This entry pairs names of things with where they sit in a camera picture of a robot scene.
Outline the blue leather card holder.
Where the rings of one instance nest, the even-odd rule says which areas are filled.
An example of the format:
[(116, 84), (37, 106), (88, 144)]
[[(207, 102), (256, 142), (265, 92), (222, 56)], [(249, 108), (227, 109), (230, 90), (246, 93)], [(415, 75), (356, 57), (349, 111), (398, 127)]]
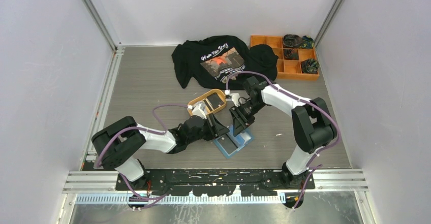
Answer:
[(237, 136), (233, 136), (233, 125), (230, 125), (229, 133), (214, 139), (213, 143), (226, 159), (230, 159), (252, 142), (254, 138), (249, 129), (242, 131)]

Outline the yellow oval tray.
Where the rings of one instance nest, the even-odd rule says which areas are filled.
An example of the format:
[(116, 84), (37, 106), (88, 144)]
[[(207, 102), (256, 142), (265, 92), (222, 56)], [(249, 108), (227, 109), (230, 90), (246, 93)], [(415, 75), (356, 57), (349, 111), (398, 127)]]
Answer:
[(187, 104), (188, 113), (206, 118), (209, 114), (215, 114), (226, 107), (226, 97), (222, 90), (211, 89), (203, 95), (191, 100)]

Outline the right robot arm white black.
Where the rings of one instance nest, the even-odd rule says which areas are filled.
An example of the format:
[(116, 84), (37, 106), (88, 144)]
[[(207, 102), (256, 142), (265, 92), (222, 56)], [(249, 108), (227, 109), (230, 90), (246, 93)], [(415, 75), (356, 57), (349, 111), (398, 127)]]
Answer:
[(292, 119), (295, 149), (282, 165), (280, 179), (294, 189), (306, 176), (311, 160), (321, 149), (338, 137), (337, 127), (322, 98), (308, 99), (284, 90), (271, 81), (260, 82), (252, 76), (243, 83), (248, 98), (236, 101), (230, 108), (233, 135), (244, 132), (255, 122), (255, 115), (265, 106), (272, 106)]

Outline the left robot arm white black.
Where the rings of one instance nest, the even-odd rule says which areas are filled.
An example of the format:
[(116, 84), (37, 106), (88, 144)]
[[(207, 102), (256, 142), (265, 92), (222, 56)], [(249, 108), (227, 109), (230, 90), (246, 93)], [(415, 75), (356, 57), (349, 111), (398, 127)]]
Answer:
[(212, 141), (228, 132), (229, 128), (213, 115), (206, 118), (192, 115), (166, 131), (144, 127), (133, 117), (126, 116), (92, 136), (91, 142), (98, 154), (95, 167), (116, 170), (130, 186), (141, 190), (147, 186), (148, 176), (141, 161), (134, 158), (136, 151), (147, 149), (176, 154), (193, 142)]

